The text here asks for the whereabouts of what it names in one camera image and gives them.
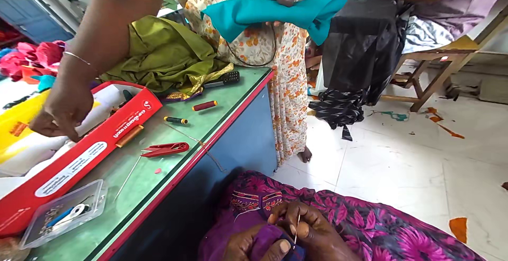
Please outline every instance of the blue door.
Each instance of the blue door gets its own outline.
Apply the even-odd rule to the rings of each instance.
[[[34,0],[0,0],[0,17],[36,43],[73,37]]]

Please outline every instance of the red table edge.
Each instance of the red table edge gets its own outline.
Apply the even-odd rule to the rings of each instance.
[[[212,135],[212,137],[205,144],[205,148],[209,150],[217,140],[224,134],[229,126],[238,118],[238,116],[247,108],[247,106],[256,98],[266,84],[272,79],[273,72],[263,79],[261,83],[254,89],[245,101],[238,107],[235,112],[224,122],[224,124]],[[162,200],[175,188],[175,186],[187,175],[188,172],[200,161],[206,154],[203,147],[200,147],[198,152],[191,158],[191,160],[183,166],[182,170],[178,172],[173,180],[145,207],[145,209],[127,226],[127,228],[120,234],[120,236],[113,241],[113,243],[101,254],[97,259],[98,261],[109,260],[116,250],[123,245],[123,243],[130,237],[130,235],[143,223],[143,221],[152,213],[152,211],[162,202]]]

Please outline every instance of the red box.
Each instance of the red box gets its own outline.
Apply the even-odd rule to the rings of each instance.
[[[112,81],[92,90],[94,99],[102,100],[102,107],[92,109],[87,119],[92,116],[91,119],[94,120],[106,118],[111,109],[109,103],[115,105],[121,102],[119,99],[123,97],[124,89],[134,94],[134,98],[65,154],[0,199],[0,237],[22,232],[29,225],[33,213],[39,206],[67,193],[117,148],[115,144],[118,140],[133,128],[143,124],[162,107],[161,102],[147,88]]]

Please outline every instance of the maroon thread spool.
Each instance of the maroon thread spool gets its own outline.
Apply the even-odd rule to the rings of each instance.
[[[213,100],[211,102],[205,102],[205,103],[198,104],[197,106],[193,106],[192,110],[194,110],[194,111],[200,111],[200,110],[203,110],[203,109],[212,108],[212,107],[214,107],[216,105],[217,105],[217,101]]]

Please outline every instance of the thread snips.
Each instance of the thread snips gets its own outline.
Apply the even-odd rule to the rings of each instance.
[[[188,149],[189,149],[189,144],[187,142],[152,145],[148,148],[141,150],[142,152],[147,152],[147,153],[141,155],[141,157],[153,158],[153,157],[171,155],[171,154],[185,152]]]

